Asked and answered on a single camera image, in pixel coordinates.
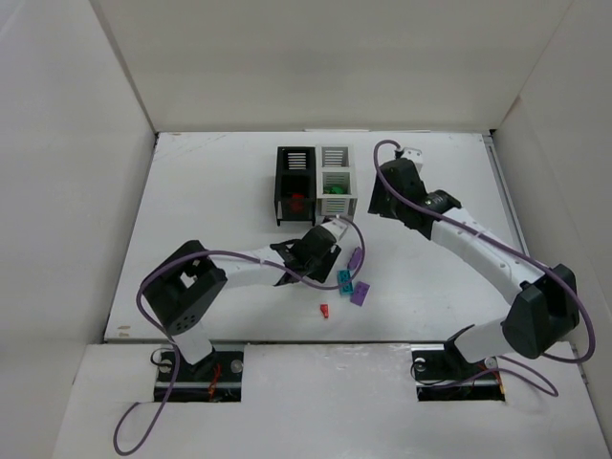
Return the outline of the teal lego plate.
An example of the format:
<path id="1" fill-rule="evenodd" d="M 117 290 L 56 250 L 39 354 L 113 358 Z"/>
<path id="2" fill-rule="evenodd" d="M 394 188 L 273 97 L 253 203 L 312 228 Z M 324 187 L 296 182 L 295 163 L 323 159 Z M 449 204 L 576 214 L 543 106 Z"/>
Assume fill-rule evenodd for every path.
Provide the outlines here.
<path id="1" fill-rule="evenodd" d="M 337 271 L 337 282 L 339 285 L 339 293 L 342 296 L 350 296 L 354 292 L 354 286 L 352 283 L 352 275 L 349 270 Z"/>

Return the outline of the purple lego rounded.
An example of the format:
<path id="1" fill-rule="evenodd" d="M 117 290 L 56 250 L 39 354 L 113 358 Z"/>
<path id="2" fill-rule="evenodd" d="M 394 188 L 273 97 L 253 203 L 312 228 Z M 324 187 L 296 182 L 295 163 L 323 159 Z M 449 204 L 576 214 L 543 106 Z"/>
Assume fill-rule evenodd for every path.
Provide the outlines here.
<path id="1" fill-rule="evenodd" d="M 350 256 L 350 259 L 347 263 L 347 269 L 349 271 L 354 271 L 360 265 L 361 260 L 362 260 L 362 248 L 356 247 L 353 250 Z"/>

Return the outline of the red lego piece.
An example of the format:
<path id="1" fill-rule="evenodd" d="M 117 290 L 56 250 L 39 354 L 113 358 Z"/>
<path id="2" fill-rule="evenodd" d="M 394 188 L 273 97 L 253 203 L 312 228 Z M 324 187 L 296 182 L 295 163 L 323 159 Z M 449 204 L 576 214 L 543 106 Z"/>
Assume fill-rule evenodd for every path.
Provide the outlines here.
<path id="1" fill-rule="evenodd" d="M 284 201 L 289 218 L 303 218 L 308 215 L 307 197 L 303 193 L 291 193 Z"/>

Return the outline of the purple lego brick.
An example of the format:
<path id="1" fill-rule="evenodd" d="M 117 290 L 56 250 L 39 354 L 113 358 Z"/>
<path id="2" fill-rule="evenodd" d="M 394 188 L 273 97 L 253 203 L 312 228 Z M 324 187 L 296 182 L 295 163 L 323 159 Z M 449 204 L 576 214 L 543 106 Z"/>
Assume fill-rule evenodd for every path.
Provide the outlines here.
<path id="1" fill-rule="evenodd" d="M 355 284 L 353 293 L 350 296 L 350 302 L 357 306 L 362 306 L 367 298 L 370 290 L 370 285 L 359 281 Z"/>

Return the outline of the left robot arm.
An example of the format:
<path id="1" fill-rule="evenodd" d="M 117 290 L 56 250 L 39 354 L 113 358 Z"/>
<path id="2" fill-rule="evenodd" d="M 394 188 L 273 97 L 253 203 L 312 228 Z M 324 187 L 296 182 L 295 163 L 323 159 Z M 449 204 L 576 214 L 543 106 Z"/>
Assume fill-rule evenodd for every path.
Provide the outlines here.
<path id="1" fill-rule="evenodd" d="M 225 289 L 283 287 L 302 279 L 324 283 L 346 231 L 344 222 L 332 219 L 310 228 L 300 239 L 235 256 L 216 251 L 195 258 L 205 248 L 190 240 L 145 279 L 142 295 L 178 347 L 181 364 L 200 377 L 218 361 L 202 324 L 217 296 Z"/>

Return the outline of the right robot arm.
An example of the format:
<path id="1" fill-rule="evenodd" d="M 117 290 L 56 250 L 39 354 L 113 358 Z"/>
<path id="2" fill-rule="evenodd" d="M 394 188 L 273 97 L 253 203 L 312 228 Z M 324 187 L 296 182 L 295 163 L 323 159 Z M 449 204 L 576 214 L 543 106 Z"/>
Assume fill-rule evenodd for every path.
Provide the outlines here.
<path id="1" fill-rule="evenodd" d="M 426 191 L 411 160 L 398 158 L 381 166 L 368 211 L 398 220 L 454 253 L 508 303 L 505 316 L 470 325 L 446 341 L 448 353 L 459 361 L 476 363 L 508 352 L 534 360 L 579 325 L 571 270 L 557 265 L 543 271 L 502 250 L 501 241 L 456 198 L 443 190 Z"/>

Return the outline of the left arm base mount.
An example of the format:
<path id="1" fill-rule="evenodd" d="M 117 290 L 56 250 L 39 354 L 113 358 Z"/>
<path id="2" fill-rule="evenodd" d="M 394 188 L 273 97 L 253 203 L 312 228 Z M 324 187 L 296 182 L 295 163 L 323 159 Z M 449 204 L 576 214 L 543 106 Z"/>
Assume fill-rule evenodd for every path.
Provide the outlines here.
<path id="1" fill-rule="evenodd" d="M 170 384 L 175 356 L 171 349 L 152 352 L 150 362 L 156 367 L 153 400 L 161 402 Z M 244 350 L 217 350 L 211 361 L 190 365 L 180 358 L 170 403 L 239 403 L 242 396 Z"/>

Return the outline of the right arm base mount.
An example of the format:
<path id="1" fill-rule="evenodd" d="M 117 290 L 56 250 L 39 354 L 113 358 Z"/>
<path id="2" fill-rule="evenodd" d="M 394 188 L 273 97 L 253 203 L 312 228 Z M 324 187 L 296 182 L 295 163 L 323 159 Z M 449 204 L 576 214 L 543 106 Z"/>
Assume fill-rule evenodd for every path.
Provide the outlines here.
<path id="1" fill-rule="evenodd" d="M 413 348 L 411 358 L 409 372 L 419 402 L 506 400 L 496 359 L 468 363 L 440 346 Z"/>

